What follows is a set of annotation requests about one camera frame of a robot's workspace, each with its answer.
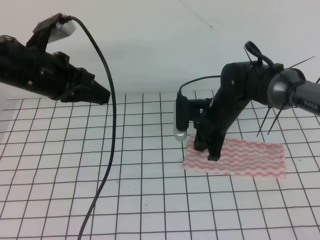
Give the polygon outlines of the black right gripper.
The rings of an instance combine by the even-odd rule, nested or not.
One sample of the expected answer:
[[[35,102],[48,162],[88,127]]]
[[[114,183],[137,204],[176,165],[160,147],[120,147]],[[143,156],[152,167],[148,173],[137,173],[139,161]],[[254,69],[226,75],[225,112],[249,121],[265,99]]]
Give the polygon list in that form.
[[[254,62],[233,62],[225,65],[220,75],[220,88],[212,104],[201,114],[194,138],[194,149],[208,150],[207,159],[217,162],[225,135],[249,101],[268,104],[268,66]]]

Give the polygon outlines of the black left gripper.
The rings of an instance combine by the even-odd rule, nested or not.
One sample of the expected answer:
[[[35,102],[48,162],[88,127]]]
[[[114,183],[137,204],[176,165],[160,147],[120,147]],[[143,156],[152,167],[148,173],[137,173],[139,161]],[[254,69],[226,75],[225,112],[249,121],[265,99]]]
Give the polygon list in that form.
[[[0,82],[63,103],[109,103],[111,92],[68,56],[35,50],[8,35],[0,37]]]

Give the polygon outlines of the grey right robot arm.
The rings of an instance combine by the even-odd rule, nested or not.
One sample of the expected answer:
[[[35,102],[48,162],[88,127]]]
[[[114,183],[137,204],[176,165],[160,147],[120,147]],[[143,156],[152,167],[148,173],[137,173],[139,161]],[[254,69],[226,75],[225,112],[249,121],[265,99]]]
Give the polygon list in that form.
[[[301,70],[280,63],[268,66],[254,61],[225,65],[220,88],[196,125],[194,149],[207,150],[208,160],[218,161],[227,130],[250,101],[287,110],[297,107],[320,113],[320,85],[306,80]]]

